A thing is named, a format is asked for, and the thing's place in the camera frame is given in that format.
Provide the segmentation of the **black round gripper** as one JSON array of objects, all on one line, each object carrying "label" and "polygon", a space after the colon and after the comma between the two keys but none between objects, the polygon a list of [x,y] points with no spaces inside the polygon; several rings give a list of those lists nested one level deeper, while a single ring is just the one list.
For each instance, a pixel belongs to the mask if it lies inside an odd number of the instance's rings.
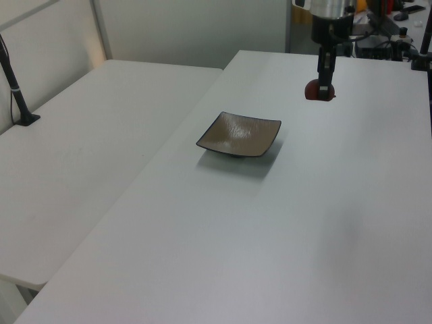
[{"label": "black round gripper", "polygon": [[336,19],[313,15],[311,39],[320,45],[317,64],[318,79],[321,79],[321,98],[326,101],[335,96],[332,85],[335,70],[336,50],[330,47],[347,41],[351,35],[354,16]]}]

